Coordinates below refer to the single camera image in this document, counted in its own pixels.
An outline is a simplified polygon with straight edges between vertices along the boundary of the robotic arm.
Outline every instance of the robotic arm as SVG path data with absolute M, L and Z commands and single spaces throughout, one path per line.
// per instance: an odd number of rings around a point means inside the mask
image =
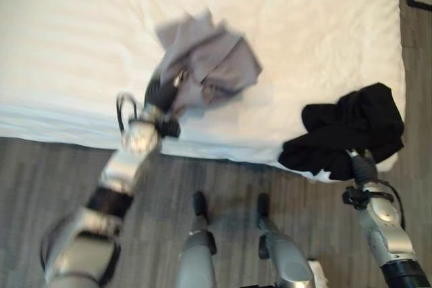
M 86 206 L 62 219 L 43 241 L 40 260 L 48 288 L 99 288 L 112 277 L 120 253 L 117 236 L 136 185 L 159 153 L 161 137 L 180 133 L 178 124 L 164 117 L 181 79 L 182 71 L 162 86 L 153 80 L 139 114 L 134 103 L 127 131 L 121 114 L 125 97 L 117 101 L 121 148 L 109 159 Z
M 357 218 L 366 231 L 369 247 L 391 288 L 430 287 L 416 259 L 411 240 L 404 230 L 404 219 L 393 206 L 393 196 L 383 191 L 375 162 L 366 151 L 361 156 L 348 151 L 356 187 L 347 187 L 342 199 L 358 210 Z

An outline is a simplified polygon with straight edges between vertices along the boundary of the crumpled fabric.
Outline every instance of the crumpled fabric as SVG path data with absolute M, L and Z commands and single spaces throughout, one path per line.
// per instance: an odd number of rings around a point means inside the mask
M 157 68 L 161 84 L 185 71 L 171 106 L 174 115 L 229 99 L 255 84 L 262 71 L 244 37 L 224 23 L 214 26 L 209 11 L 196 18 L 186 15 L 157 28 L 156 34 L 165 49 Z
M 404 122 L 394 103 L 392 90 L 377 83 L 351 92 L 337 104 L 314 104 L 303 108 L 308 133 L 283 144 L 279 162 L 291 170 L 330 171 L 330 179 L 349 180 L 351 160 L 346 150 L 372 152 L 379 163 L 404 145 Z

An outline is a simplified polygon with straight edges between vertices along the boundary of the bed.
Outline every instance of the bed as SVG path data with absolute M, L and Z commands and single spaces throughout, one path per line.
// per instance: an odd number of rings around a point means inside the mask
M 163 56 L 155 26 L 204 8 L 243 31 L 264 70 L 229 102 L 187 111 L 165 154 L 283 168 L 303 106 L 375 82 L 404 116 L 398 0 L 0 0 L 0 136 L 117 148 L 115 97 L 143 98 Z

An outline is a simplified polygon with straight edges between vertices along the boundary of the white bed sheet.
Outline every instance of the white bed sheet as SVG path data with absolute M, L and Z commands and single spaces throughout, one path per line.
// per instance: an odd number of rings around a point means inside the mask
M 404 116 L 398 0 L 0 0 L 0 136 L 116 148 L 115 96 L 142 98 L 163 56 L 155 26 L 206 7 L 264 71 L 230 102 L 189 110 L 164 153 L 282 167 L 303 106 L 375 82 Z

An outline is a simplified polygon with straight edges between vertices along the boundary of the black cloth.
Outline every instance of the black cloth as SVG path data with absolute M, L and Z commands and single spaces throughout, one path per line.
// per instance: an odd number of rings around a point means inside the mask
M 347 94 L 337 104 L 307 105 L 302 120 L 308 133 L 285 142 L 279 162 L 291 170 L 331 171 L 330 179 L 352 179 L 346 149 L 369 149 L 381 162 L 404 145 L 404 123 L 392 90 L 373 84 Z

